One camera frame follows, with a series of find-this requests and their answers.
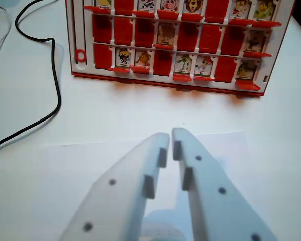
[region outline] character card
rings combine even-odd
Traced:
[[[178,13],[180,0],[161,0],[161,9]]]
[[[275,4],[273,0],[257,1],[256,9],[254,11],[254,20],[272,20],[275,10]]]
[[[130,52],[127,48],[116,48],[116,67],[130,67]]]
[[[250,30],[245,44],[245,52],[262,52],[266,36],[264,31]]]
[[[237,79],[253,80],[257,65],[253,60],[242,60],[237,70]]]
[[[200,14],[202,10],[203,0],[184,0],[184,13]]]
[[[138,0],[138,10],[154,13],[155,4],[156,0]]]
[[[96,5],[101,9],[111,9],[111,0],[96,0]]]
[[[209,56],[198,56],[195,64],[194,75],[197,76],[211,76],[211,70],[213,66],[213,61]]]
[[[148,50],[137,50],[135,52],[135,65],[149,68],[151,65],[151,55]]]
[[[172,23],[159,23],[157,43],[163,45],[173,45],[175,28]]]
[[[233,0],[229,19],[247,19],[251,8],[249,0]]]
[[[192,60],[188,54],[176,54],[174,73],[189,74]]]

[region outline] black cable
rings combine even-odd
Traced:
[[[12,135],[6,137],[6,138],[3,138],[1,141],[0,141],[0,145],[3,144],[4,142],[20,135],[21,133],[41,124],[42,122],[48,120],[49,118],[53,117],[54,115],[56,115],[59,110],[60,110],[60,107],[61,107],[61,94],[60,94],[60,89],[59,89],[59,85],[58,85],[58,80],[57,80],[57,74],[56,74],[56,68],[55,68],[55,39],[54,38],[46,38],[46,39],[38,39],[38,38],[34,38],[32,36],[29,36],[27,34],[25,34],[24,32],[22,32],[20,29],[19,29],[19,26],[18,26],[18,21],[19,21],[19,18],[21,17],[21,15],[33,4],[37,3],[37,2],[40,2],[42,0],[34,0],[32,1],[31,3],[27,4],[22,10],[21,12],[18,14],[18,16],[16,17],[16,20],[15,20],[15,27],[16,29],[18,30],[18,32],[20,34],[22,34],[24,37],[26,37],[27,39],[30,39],[30,40],[33,40],[33,41],[36,41],[36,42],[48,42],[48,41],[52,41],[52,45],[51,45],[51,68],[52,68],[52,74],[54,76],[54,81],[55,81],[55,86],[56,86],[56,92],[57,92],[57,97],[58,97],[58,103],[57,103],[57,106],[56,108],[47,116],[45,116],[44,118],[40,119],[39,121],[25,127],[25,128],[22,128],[21,130],[13,133]]]

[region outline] small red ring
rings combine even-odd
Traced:
[[[80,59],[80,58],[79,58],[79,54],[80,54],[80,53],[83,53],[83,54],[84,54],[84,58],[83,58],[83,59]],[[77,60],[78,62],[86,62],[86,60],[87,60],[86,52],[85,52],[85,50],[83,50],[83,49],[77,49],[76,52],[75,52],[75,57],[76,57],[76,60]]]

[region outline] game board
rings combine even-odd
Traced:
[[[264,95],[294,0],[67,0],[75,76]]]

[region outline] red plastic flip tile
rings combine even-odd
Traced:
[[[177,50],[194,52],[199,30],[195,23],[181,23],[177,38]]]
[[[135,46],[152,47],[154,25],[149,19],[136,19],[135,22]]]
[[[130,45],[132,41],[132,27],[129,18],[115,17],[115,44]]]
[[[254,84],[253,81],[237,79],[235,83],[240,89],[243,90],[254,90],[254,91],[261,90],[261,88],[256,84]]]
[[[95,42],[110,44],[112,24],[109,16],[93,14],[92,28]]]
[[[199,22],[204,16],[200,14],[182,13],[182,21]]]
[[[279,27],[282,23],[276,21],[254,21],[252,23],[253,27],[260,27],[260,28],[272,28],[272,27]]]
[[[115,1],[115,14],[131,16],[134,10],[134,0]]]
[[[174,47],[172,45],[164,45],[164,44],[153,44],[156,49],[167,49],[172,50]]]
[[[244,52],[243,57],[250,57],[250,58],[265,58],[265,57],[272,57],[271,54],[268,53],[258,53],[258,52]]]
[[[244,40],[244,32],[241,27],[227,26],[221,46],[221,54],[235,55],[240,54]]]
[[[146,12],[146,11],[140,11],[140,10],[134,10],[133,13],[137,17],[142,17],[142,18],[154,18],[154,13]]]
[[[228,24],[247,26],[253,23],[253,19],[230,19]]]
[[[222,24],[228,5],[229,0],[208,0],[205,10],[205,21]]]
[[[97,69],[109,69],[111,67],[112,51],[108,45],[94,44],[94,57]]]
[[[181,82],[190,82],[192,81],[189,75],[185,74],[173,74],[173,80]]]
[[[203,76],[194,76],[195,80],[203,80],[203,81],[214,81],[214,79],[211,79],[210,77],[203,77]]]
[[[129,73],[130,72],[130,69],[120,68],[120,67],[109,68],[108,70],[109,71],[114,71],[114,72],[117,72],[117,73]]]
[[[169,51],[155,50],[153,74],[169,76],[172,65],[172,56]]]
[[[131,65],[130,67],[134,73],[137,74],[149,74],[149,68],[146,68],[144,66],[136,66],[136,65]]]
[[[160,19],[173,19],[176,20],[179,16],[179,13],[175,13],[174,11],[157,9],[157,15]]]
[[[221,30],[216,25],[203,25],[201,38],[199,42],[200,53],[216,54],[219,47]]]
[[[232,57],[219,57],[215,70],[215,81],[231,83],[236,63]]]
[[[102,9],[98,6],[84,6],[84,9],[92,11],[96,14],[110,14],[110,9]]]

